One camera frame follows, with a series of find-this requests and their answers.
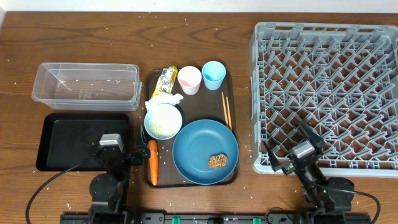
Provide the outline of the light blue rice bowl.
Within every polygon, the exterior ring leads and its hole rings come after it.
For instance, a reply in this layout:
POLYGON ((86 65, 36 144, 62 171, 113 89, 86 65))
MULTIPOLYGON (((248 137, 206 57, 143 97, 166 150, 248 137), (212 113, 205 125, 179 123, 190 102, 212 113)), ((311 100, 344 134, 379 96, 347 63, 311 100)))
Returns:
POLYGON ((182 127, 182 115, 175 106, 155 105, 146 113, 144 127, 154 139, 171 139, 182 127))

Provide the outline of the pink white cup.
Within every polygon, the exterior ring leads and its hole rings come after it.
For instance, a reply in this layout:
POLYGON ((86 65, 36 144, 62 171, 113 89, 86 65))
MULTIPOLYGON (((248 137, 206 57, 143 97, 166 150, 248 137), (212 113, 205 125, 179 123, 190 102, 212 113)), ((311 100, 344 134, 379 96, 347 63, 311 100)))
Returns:
POLYGON ((199 91, 201 78, 201 71, 194 66, 181 68, 177 75, 177 80, 187 95, 194 95, 199 91))

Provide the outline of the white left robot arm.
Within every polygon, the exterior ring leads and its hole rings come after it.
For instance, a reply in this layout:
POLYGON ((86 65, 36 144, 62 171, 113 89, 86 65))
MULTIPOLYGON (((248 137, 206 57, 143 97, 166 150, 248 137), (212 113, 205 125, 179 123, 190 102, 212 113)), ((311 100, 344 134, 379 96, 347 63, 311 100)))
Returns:
POLYGON ((139 223, 138 214, 127 207, 126 200, 132 166, 141 166, 150 158, 143 127, 137 131, 136 151, 128 152, 119 134, 104 134, 94 153, 97 163, 106 172, 97 175, 90 183, 92 196, 89 223, 139 223))

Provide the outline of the colourful snack wrapper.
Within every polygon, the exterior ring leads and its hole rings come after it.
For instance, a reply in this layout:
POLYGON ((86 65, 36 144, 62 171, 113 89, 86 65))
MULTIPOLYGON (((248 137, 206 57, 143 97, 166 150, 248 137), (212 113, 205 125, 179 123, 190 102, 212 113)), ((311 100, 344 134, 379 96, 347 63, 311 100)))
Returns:
POLYGON ((155 90, 152 94, 152 98, 159 95, 160 93, 171 94, 175 79, 177 77, 177 73, 178 68, 175 65, 172 65, 169 68, 163 68, 162 74, 160 75, 155 86, 155 90))

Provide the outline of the blue plate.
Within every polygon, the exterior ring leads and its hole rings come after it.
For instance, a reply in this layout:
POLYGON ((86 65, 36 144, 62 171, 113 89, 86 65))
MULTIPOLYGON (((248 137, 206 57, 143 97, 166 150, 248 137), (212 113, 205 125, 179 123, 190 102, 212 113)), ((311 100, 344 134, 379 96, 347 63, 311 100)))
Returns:
POLYGON ((235 135, 224 124, 210 119, 189 123, 175 138, 172 155, 177 170, 190 182, 213 185, 233 173, 238 163, 239 146, 235 135), (211 168, 212 156, 224 154, 227 163, 211 168))

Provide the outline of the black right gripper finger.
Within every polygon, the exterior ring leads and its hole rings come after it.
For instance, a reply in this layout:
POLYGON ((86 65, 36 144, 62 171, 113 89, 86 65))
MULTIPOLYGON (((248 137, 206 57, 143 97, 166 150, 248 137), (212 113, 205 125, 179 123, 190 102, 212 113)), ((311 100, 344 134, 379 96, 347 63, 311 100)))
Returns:
POLYGON ((314 132, 306 123, 300 123, 299 126, 305 137, 310 141, 315 149, 323 149, 324 139, 321 136, 314 132))
POLYGON ((267 145, 267 142, 263 141, 263 143, 264 143, 264 146, 265 146, 265 148, 267 150, 267 155, 269 157, 269 161, 271 163, 272 170, 274 172, 276 172, 277 170, 280 169, 280 162, 278 161, 278 159, 276 158, 275 154, 272 152, 270 147, 267 145))

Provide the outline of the light blue cup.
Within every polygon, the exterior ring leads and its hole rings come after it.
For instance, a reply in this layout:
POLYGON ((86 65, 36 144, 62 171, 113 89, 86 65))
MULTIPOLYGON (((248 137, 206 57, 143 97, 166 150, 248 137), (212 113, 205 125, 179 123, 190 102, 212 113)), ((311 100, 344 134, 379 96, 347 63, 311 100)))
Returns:
POLYGON ((217 90, 226 76, 226 69, 221 62, 209 61, 204 64, 201 73, 207 89, 217 90))

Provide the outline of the white tissue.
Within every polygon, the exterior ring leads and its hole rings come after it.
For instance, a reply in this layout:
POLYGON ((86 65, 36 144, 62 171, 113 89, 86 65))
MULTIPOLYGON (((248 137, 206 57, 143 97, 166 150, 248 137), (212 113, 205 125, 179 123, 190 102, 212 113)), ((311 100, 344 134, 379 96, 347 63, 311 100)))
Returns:
POLYGON ((147 111, 154 109, 157 105, 172 105, 175 106, 183 100, 183 96, 179 93, 173 95, 166 92, 160 92, 158 95, 152 97, 149 101, 145 102, 147 111))

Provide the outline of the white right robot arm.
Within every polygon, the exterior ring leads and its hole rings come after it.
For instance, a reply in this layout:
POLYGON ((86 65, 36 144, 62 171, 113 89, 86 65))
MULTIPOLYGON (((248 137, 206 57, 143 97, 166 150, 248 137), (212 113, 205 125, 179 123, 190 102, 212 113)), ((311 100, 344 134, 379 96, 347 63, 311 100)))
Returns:
POLYGON ((306 200, 314 205, 288 219, 292 223, 346 223, 345 213, 351 210, 354 183, 342 177, 327 179, 317 164, 324 155, 326 142, 307 124, 300 123, 300 129, 305 140, 292 148, 283 163, 268 144, 264 144, 272 170, 281 170, 284 175, 294 173, 302 183, 306 200))

